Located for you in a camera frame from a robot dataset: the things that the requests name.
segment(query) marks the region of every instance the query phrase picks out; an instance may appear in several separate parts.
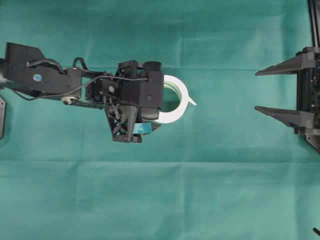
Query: masking tape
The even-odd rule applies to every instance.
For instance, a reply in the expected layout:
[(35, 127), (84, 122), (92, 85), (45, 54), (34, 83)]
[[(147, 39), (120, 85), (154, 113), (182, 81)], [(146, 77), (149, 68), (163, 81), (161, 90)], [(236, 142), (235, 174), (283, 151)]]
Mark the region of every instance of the masking tape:
[(164, 88), (168, 88), (173, 90), (178, 98), (179, 98), (179, 106), (173, 110), (168, 112), (159, 112), (159, 118), (154, 120), (160, 124), (169, 124), (177, 121), (182, 115), (185, 113), (188, 103), (193, 105), (197, 105), (190, 97), (188, 93), (188, 89), (186, 85), (178, 78), (171, 76), (171, 75), (164, 75)]

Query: cable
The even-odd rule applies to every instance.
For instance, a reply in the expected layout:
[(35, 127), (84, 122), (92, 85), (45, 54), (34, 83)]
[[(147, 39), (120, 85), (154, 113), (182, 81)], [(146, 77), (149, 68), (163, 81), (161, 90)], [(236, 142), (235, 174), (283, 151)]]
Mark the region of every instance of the cable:
[(58, 63), (56, 60), (53, 60), (53, 59), (50, 59), (50, 58), (45, 58), (45, 59), (42, 59), (42, 60), (36, 60), (36, 61), (32, 61), (32, 62), (29, 62), (29, 61), (26, 62), (26, 66), (28, 68), (34, 67), (34, 66), (37, 66), (37, 65), (40, 65), (40, 64), (56, 65), (60, 73), (66, 74), (65, 71), (63, 70), (63, 68), (61, 67), (60, 63)]
[(67, 95), (71, 95), (73, 94), (74, 92), (80, 90), (81, 88), (87, 86), (88, 84), (98, 80), (98, 79), (121, 79), (121, 80), (126, 80), (126, 81), (145, 81), (145, 80), (148, 80), (148, 78), (133, 78), (133, 79), (130, 79), (130, 78), (125, 78), (125, 77), (120, 77), (120, 76), (106, 76), (106, 75), (101, 75), (101, 76), (97, 76), (97, 77), (94, 77), (92, 78), (91, 80), (89, 80), (88, 82), (84, 83), (84, 84), (81, 84), (80, 86), (76, 87), (75, 89), (69, 91), (69, 92), (66, 92), (66, 93), (59, 93), (59, 94), (49, 94), (49, 95), (41, 95), (41, 96), (36, 96), (36, 97), (33, 97), (33, 98), (27, 98), (23, 95), (21, 95), (20, 93), (18, 93), (17, 91), (11, 89), (16, 95), (18, 95), (19, 97), (23, 98), (24, 100), (27, 100), (27, 101), (33, 101), (33, 100), (37, 100), (37, 99), (45, 99), (45, 98), (52, 98), (52, 97), (62, 97), (62, 96), (67, 96)]
[(85, 60), (84, 60), (82, 57), (80, 57), (80, 56), (76, 57), (76, 58), (73, 60), (73, 64), (72, 64), (72, 67), (73, 67), (73, 68), (78, 68), (78, 67), (77, 67), (77, 62), (78, 62), (78, 61), (81, 63), (81, 65), (82, 65), (82, 67), (83, 67), (84, 70), (88, 70), (88, 67), (87, 67), (87, 65), (86, 65)]
[[(82, 68), (77, 66), (77, 62), (81, 63)], [(84, 72), (84, 73), (87, 73), (87, 74), (94, 74), (95, 75), (95, 74), (104, 74), (105, 73), (104, 71), (91, 71), (91, 70), (89, 70), (86, 65), (85, 60), (80, 56), (76, 57), (73, 60), (72, 68), (77, 69), (77, 70)]]
[(313, 231), (320, 236), (320, 231), (316, 227), (313, 228)]

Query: bolt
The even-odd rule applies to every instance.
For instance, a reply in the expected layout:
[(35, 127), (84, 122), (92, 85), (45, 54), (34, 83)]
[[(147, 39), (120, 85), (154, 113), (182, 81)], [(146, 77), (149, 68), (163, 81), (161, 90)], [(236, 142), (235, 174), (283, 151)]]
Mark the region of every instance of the bolt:
[(115, 91), (115, 88), (114, 88), (113, 86), (109, 86), (108, 89), (109, 89), (109, 92), (110, 92), (110, 93), (113, 93), (113, 92)]
[(32, 79), (36, 82), (40, 82), (42, 80), (42, 76), (40, 74), (35, 74), (33, 75)]
[(317, 77), (314, 76), (314, 77), (311, 79), (311, 83), (314, 84), (314, 83), (316, 83), (316, 82), (317, 82)]

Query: blue tag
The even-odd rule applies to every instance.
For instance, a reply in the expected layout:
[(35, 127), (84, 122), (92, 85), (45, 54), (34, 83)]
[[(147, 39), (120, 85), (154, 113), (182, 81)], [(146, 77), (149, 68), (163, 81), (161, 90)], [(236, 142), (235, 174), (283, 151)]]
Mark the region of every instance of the blue tag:
[(135, 123), (132, 134), (149, 134), (152, 132), (151, 122)]

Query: green background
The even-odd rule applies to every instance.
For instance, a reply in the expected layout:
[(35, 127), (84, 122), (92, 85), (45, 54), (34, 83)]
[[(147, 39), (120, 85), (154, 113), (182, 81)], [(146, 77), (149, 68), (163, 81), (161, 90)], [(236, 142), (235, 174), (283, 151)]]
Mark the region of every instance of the green background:
[(296, 107), (294, 75), (255, 72), (312, 45), (307, 0), (1, 0), (0, 33), (0, 56), (160, 61), (198, 104), (123, 144), (103, 111), (1, 91), (1, 239), (319, 239), (319, 154), (254, 110)]

